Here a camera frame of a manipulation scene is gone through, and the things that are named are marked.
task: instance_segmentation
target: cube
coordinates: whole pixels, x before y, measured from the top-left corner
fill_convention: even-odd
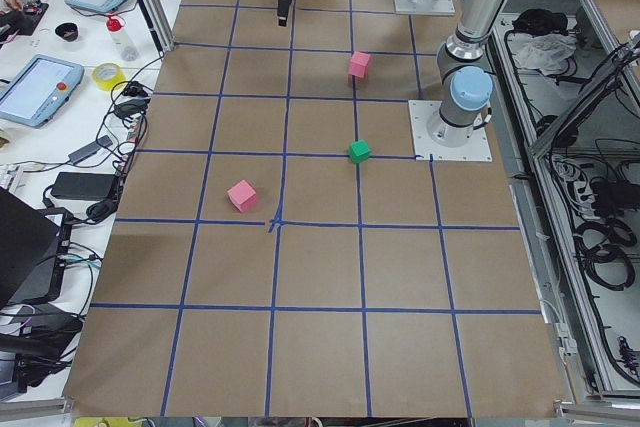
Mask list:
[[[370,60],[371,54],[365,54],[364,52],[358,52],[356,50],[349,61],[349,74],[360,79],[364,78],[364,76],[367,75]]]
[[[371,149],[364,140],[358,140],[349,146],[349,157],[354,164],[364,162],[370,155]]]
[[[243,214],[258,205],[258,194],[246,180],[241,180],[231,187],[227,190],[227,194],[229,200]]]

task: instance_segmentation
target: black cup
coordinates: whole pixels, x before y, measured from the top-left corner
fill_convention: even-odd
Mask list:
[[[78,26],[73,22],[65,22],[56,27],[56,34],[62,40],[73,42],[78,38]]]

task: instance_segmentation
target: green cube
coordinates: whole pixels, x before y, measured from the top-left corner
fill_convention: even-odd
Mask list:
[[[371,149],[364,140],[358,140],[349,146],[349,157],[354,164],[364,162],[370,155]]]

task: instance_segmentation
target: yellow object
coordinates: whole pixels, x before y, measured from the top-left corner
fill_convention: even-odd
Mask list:
[[[79,417],[73,427],[140,427],[143,419],[128,417]]]
[[[91,78],[94,80],[101,90],[111,91],[117,84],[118,87],[124,87],[126,78],[124,72],[118,64],[107,63],[100,64],[91,74]]]

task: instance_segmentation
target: white desk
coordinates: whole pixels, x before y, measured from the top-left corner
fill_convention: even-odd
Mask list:
[[[34,129],[24,125],[0,120],[0,129],[7,132],[11,143],[0,150],[0,163],[15,163],[27,160],[39,162],[65,162],[70,152],[88,144],[95,139],[96,131],[104,114],[110,106],[109,93],[100,90],[91,79],[93,67],[104,62],[116,62],[123,67],[127,79],[135,74],[137,69],[156,59],[158,53],[151,39],[140,8],[123,14],[126,29],[134,40],[140,52],[140,57],[132,62],[120,59],[107,29],[103,17],[83,17],[69,8],[64,0],[43,0],[50,4],[41,23],[33,36],[18,36],[13,42],[0,49],[0,78],[12,79],[29,60],[36,54],[44,54],[85,67],[82,83],[72,93],[69,102],[63,105],[53,119]],[[169,23],[173,25],[181,0],[161,0]],[[133,1],[126,3],[122,9],[133,5]],[[65,42],[55,33],[55,27],[63,22],[74,22],[79,27],[80,36],[75,42]],[[138,77],[141,83],[153,88],[155,85],[161,62],[158,61],[145,69]],[[110,122],[109,128],[120,140],[126,137],[126,130],[118,119]],[[106,151],[87,159],[81,165],[94,165],[104,159]],[[69,166],[44,173],[26,173],[16,195],[34,208],[42,208],[42,192],[51,185],[60,171],[84,171],[94,173],[113,173],[111,159],[105,161],[95,169],[77,169]],[[92,202],[55,200],[57,206],[65,207],[74,215],[84,218],[85,210]],[[79,226],[74,228],[72,240],[104,253],[113,220],[111,216],[96,226]],[[65,272],[60,297],[54,304],[67,312],[79,312],[87,298],[90,288],[90,274],[88,268],[80,266]],[[69,348],[78,342],[78,336]],[[30,388],[26,394],[20,395],[13,401],[46,400],[59,397],[66,383],[69,369],[47,377],[38,388]],[[61,425],[60,418],[38,420],[38,425]]]

